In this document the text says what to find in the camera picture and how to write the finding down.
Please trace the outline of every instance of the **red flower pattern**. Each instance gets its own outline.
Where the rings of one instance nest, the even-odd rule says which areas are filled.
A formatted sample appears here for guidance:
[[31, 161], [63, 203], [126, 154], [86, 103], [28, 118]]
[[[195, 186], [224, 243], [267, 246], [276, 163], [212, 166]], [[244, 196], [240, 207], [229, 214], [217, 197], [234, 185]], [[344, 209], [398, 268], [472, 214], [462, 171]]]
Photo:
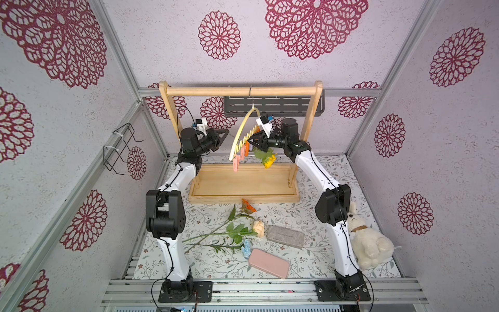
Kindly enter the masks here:
[[0, 163], [24, 154], [33, 137], [31, 114], [13, 94], [0, 87]]
[[83, 251], [97, 241], [106, 219], [106, 201], [97, 190], [91, 190], [59, 242], [66, 249]]
[[484, 34], [478, 28], [463, 28], [447, 38], [430, 64], [433, 84], [448, 87], [471, 74], [484, 53]]
[[280, 128], [282, 127], [282, 120], [284, 119], [284, 117], [274, 117], [274, 120], [272, 121], [273, 123], [273, 126], [274, 127], [277, 127], [277, 128]]
[[41, 270], [17, 306], [20, 308], [19, 312], [40, 312], [45, 307], [48, 292], [48, 278], [45, 276], [45, 270]]
[[289, 57], [331, 53], [359, 26], [367, 0], [265, 0], [265, 21], [277, 48]]
[[214, 59], [228, 59], [239, 49], [241, 32], [232, 16], [220, 11], [206, 14], [199, 25], [199, 41]]
[[20, 264], [9, 263], [0, 269], [0, 294], [7, 283], [10, 281], [12, 275], [19, 269]]
[[425, 234], [433, 226], [433, 210], [421, 194], [408, 193], [399, 202], [400, 222], [412, 234]]
[[140, 180], [146, 173], [146, 155], [144, 151], [138, 147], [134, 146], [128, 153], [127, 158], [128, 173], [134, 180]]
[[106, 44], [86, 0], [2, 0], [5, 34], [51, 79], [87, 88], [104, 76]]
[[[148, 88], [159, 88], [158, 83], [153, 83], [149, 86]], [[184, 116], [187, 110], [187, 104], [186, 104], [186, 99], [183, 96], [172, 96], [173, 102], [175, 103], [175, 107], [179, 113], [179, 118]], [[149, 109], [158, 115], [159, 117], [162, 117], [163, 119], [170, 119], [170, 116], [168, 115], [168, 111], [165, 108], [165, 102], [163, 102], [163, 98], [160, 96], [148, 96], [145, 98], [147, 106]]]
[[229, 129], [236, 124], [237, 117], [227, 117], [224, 112], [224, 98], [210, 97], [201, 104], [201, 116], [215, 130]]
[[391, 157], [399, 152], [405, 139], [405, 125], [395, 114], [383, 117], [374, 132], [374, 146], [383, 157]]
[[[378, 88], [379, 84], [373, 81], [364, 81], [353, 86], [354, 88]], [[364, 116], [373, 101], [370, 96], [344, 96], [338, 104], [338, 111], [348, 118]]]

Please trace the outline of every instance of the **stuffed animal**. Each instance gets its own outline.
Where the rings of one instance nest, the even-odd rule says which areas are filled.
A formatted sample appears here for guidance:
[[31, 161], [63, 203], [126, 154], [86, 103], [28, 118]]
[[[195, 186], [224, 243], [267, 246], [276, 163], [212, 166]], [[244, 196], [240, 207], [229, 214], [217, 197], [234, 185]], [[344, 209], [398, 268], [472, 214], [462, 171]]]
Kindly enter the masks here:
[[350, 203], [348, 231], [353, 233], [352, 249], [361, 269], [369, 269], [386, 261], [393, 254], [393, 243], [380, 232], [368, 228], [357, 214], [357, 203]]

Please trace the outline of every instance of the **pink pencil case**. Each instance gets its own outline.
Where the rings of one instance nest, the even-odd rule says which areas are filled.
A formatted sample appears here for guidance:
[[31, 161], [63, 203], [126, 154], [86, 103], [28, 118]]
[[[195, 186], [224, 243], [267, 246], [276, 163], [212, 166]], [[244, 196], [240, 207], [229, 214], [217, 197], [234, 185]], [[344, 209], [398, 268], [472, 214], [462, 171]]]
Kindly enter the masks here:
[[281, 279], [287, 278], [287, 271], [289, 270], [288, 261], [268, 254], [265, 251], [253, 249], [248, 262], [253, 268], [262, 270]]

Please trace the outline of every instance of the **rose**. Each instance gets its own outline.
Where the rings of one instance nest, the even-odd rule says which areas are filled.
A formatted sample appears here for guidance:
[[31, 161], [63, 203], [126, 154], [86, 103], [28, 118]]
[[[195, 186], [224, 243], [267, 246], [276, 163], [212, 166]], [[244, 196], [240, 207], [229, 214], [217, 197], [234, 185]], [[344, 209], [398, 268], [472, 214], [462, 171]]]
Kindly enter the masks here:
[[253, 231], [256, 232], [258, 238], [262, 238], [263, 237], [263, 232], [264, 232], [264, 224], [262, 221], [259, 221], [259, 220], [256, 220], [254, 223], [253, 223]]

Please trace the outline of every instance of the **gray felt case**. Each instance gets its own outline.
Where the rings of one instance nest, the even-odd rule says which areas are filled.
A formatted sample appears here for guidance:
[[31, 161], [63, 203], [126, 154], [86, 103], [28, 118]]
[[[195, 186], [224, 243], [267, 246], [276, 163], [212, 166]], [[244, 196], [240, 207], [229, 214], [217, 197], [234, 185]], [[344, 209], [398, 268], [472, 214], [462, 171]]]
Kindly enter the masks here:
[[305, 234], [300, 231], [271, 225], [268, 228], [267, 239], [271, 242], [301, 249], [305, 242]]

